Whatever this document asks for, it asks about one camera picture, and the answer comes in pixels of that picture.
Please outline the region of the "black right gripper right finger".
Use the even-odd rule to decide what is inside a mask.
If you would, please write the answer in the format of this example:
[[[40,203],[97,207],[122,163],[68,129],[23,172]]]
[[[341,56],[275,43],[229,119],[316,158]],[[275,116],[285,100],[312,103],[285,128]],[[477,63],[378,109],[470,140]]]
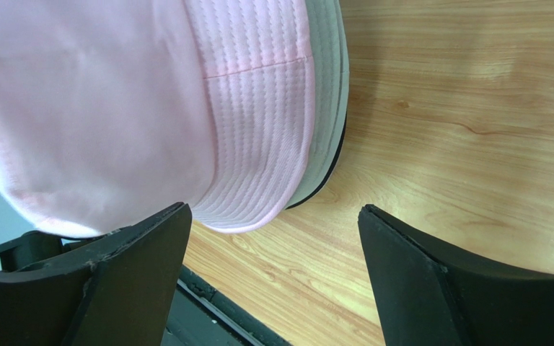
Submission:
[[[469,252],[374,205],[358,228],[387,345],[554,345],[554,274]]]

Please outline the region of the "pink bucket hat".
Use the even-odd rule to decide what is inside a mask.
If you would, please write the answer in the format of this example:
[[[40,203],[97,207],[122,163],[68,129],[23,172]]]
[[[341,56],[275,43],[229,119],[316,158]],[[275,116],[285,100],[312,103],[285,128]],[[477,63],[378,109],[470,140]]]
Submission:
[[[85,238],[187,203],[252,231],[302,180],[304,1],[0,1],[0,194]]]

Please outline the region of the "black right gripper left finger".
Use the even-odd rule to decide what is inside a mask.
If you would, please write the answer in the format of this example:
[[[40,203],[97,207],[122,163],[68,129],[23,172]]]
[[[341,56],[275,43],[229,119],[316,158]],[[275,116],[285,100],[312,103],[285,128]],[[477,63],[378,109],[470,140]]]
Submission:
[[[0,271],[0,345],[159,345],[190,235],[177,203],[15,272]]]

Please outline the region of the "pink and beige reversible hat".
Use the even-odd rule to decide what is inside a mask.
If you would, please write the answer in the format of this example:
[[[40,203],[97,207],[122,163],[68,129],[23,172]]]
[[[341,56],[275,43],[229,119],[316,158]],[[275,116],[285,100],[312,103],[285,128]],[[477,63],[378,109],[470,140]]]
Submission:
[[[307,168],[288,205],[310,194],[323,180],[335,156],[350,87],[350,61],[340,2],[307,1],[315,62],[315,126]]]

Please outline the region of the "black bucket hat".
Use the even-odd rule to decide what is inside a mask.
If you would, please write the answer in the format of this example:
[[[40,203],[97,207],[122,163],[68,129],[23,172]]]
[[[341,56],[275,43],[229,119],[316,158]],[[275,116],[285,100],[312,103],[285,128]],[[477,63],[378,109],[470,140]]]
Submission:
[[[324,176],[323,180],[319,183],[319,185],[310,194],[308,194],[308,196],[306,196],[305,198],[302,198],[298,202],[286,207],[287,210],[292,209],[292,208],[296,208],[299,205],[302,205],[303,203],[307,202],[309,199],[313,198],[317,193],[319,193],[322,190],[322,188],[328,183],[331,175],[333,174],[333,172],[335,170],[335,167],[336,167],[336,165],[338,163],[338,160],[339,160],[339,157],[340,157],[340,153],[341,153],[341,150],[342,150],[342,147],[343,147],[343,142],[344,142],[344,138],[345,138],[345,134],[346,134],[346,126],[347,126],[347,118],[345,117],[343,129],[341,131],[341,135],[340,135],[340,139],[339,139],[339,142],[338,142],[337,150],[335,152],[335,156],[333,157],[333,160],[332,160],[332,162],[329,166],[329,170],[327,171],[327,174]]]

